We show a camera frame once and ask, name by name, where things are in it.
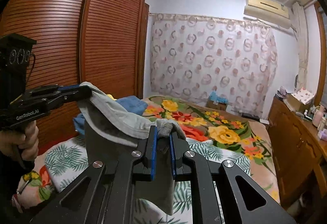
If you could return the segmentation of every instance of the gray towel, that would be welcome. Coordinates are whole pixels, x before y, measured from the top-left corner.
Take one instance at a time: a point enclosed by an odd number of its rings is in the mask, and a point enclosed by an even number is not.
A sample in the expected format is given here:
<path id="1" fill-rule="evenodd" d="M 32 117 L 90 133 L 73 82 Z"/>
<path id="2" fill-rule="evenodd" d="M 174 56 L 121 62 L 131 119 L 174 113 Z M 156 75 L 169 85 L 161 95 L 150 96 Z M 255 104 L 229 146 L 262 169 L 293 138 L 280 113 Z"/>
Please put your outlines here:
<path id="1" fill-rule="evenodd" d="M 171 175 L 169 134 L 175 129 L 178 137 L 186 139 L 184 131 L 173 120 L 148 119 L 129 113 L 91 83 L 83 82 L 92 89 L 88 100 L 78 102 L 85 117 L 86 151 L 89 163 L 95 160 L 117 160 L 124 152 L 132 152 L 139 139 L 148 138 L 151 125 L 158 128 L 157 166 L 155 180 L 136 182 L 135 198 L 149 200 L 165 213 L 172 215 L 174 181 Z"/>

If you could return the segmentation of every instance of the human hand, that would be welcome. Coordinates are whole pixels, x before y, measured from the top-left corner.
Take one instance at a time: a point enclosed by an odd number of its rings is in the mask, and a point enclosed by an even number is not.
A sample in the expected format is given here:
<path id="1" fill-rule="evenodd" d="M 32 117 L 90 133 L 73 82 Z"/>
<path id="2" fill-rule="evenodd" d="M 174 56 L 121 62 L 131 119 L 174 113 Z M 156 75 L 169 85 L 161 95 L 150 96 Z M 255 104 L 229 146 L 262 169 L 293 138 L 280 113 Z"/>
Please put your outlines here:
<path id="1" fill-rule="evenodd" d="M 33 121 L 25 128 L 25 134 L 17 131 L 0 131 L 0 152 L 17 161 L 18 157 L 13 147 L 23 149 L 23 160 L 35 160 L 38 155 L 38 139 L 39 129 L 36 121 Z"/>

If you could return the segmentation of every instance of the yellow cloth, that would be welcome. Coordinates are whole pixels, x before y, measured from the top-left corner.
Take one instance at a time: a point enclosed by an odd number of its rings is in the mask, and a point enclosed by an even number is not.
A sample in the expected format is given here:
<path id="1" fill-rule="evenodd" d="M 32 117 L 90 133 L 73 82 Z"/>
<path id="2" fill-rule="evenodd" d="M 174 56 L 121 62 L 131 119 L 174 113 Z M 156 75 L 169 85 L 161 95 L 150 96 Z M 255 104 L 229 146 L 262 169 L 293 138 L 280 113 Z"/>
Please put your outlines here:
<path id="1" fill-rule="evenodd" d="M 111 94 L 107 94 L 109 98 L 113 99 L 113 100 L 117 100 L 115 99 Z"/>

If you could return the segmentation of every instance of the patterned curtain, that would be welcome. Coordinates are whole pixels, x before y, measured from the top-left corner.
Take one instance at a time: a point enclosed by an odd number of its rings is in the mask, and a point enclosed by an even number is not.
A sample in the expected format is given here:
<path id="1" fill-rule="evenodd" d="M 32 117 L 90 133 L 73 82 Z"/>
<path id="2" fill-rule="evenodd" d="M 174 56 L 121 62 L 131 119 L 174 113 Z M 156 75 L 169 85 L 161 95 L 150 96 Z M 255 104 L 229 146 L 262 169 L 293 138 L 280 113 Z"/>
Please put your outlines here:
<path id="1" fill-rule="evenodd" d="M 206 16 L 154 16 L 153 92 L 198 103 L 214 90 L 234 110 L 261 116 L 276 68 L 276 43 L 266 25 Z"/>

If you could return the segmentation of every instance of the wooden wardrobe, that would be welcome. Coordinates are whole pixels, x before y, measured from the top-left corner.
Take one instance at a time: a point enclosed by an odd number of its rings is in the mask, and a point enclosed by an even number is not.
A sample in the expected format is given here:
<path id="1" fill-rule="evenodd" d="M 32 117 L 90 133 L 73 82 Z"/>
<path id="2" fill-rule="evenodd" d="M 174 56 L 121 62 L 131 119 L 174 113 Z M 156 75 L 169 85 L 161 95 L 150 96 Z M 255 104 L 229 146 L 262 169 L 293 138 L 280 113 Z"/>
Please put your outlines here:
<path id="1" fill-rule="evenodd" d="M 115 98 L 142 97 L 145 9 L 144 0 L 10 0 L 0 35 L 37 41 L 27 89 L 88 81 Z M 39 145 L 74 134 L 72 118 L 79 112 L 73 102 L 39 120 Z"/>

